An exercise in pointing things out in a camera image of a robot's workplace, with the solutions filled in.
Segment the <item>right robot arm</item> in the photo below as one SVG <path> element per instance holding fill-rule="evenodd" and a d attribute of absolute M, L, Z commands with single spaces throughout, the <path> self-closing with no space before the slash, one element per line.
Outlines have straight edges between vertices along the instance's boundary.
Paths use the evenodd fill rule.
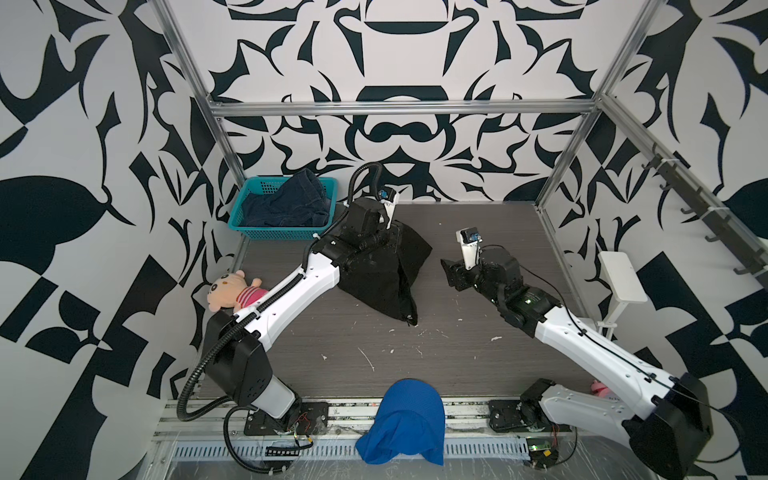
<path fill-rule="evenodd" d="M 702 381 L 689 373 L 675 377 L 600 335 L 563 300 L 525 284 L 519 262 L 506 249 L 465 246 L 462 256 L 441 262 L 449 286 L 475 290 L 507 324 L 564 354 L 616 397 L 539 382 L 530 391 L 549 421 L 628 447 L 664 479 L 687 476 L 714 433 Z"/>

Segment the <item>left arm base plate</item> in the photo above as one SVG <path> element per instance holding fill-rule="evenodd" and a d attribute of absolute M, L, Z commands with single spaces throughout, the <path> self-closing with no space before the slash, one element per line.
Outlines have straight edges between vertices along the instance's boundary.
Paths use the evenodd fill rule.
<path fill-rule="evenodd" d="M 327 402 L 297 400 L 280 418 L 273 418 L 261 410 L 248 412 L 244 434 L 266 436 L 294 432 L 300 436 L 322 433 L 326 429 L 330 404 Z"/>

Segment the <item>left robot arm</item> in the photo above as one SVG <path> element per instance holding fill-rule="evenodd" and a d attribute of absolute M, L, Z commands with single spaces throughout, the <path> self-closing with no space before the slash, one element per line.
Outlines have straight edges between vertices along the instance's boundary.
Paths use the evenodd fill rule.
<path fill-rule="evenodd" d="M 306 247 L 301 264 L 275 288 L 256 300 L 260 290 L 247 284 L 242 271 L 220 278 L 208 295 L 214 316 L 204 352 L 190 374 L 176 407 L 182 421 L 196 420 L 233 403 L 258 409 L 280 429 L 299 416 L 300 396 L 273 372 L 267 353 L 282 332 L 352 270 L 352 261 L 388 243 L 397 200 L 363 197 Z"/>

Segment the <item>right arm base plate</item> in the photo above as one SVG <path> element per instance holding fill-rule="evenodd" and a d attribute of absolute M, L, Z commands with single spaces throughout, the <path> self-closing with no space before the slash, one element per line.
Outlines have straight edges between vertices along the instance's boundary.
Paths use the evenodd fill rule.
<path fill-rule="evenodd" d="M 538 401 L 491 400 L 488 402 L 489 427 L 496 433 L 548 432 L 553 423 Z"/>

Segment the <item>black skirt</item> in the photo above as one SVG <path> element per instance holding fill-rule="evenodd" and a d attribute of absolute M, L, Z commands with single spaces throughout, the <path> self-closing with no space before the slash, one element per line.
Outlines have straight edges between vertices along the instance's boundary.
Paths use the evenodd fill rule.
<path fill-rule="evenodd" d="M 415 326 L 418 311 L 411 289 L 431 252 L 432 246 L 416 230 L 395 220 L 344 260 L 338 287 L 374 310 Z"/>

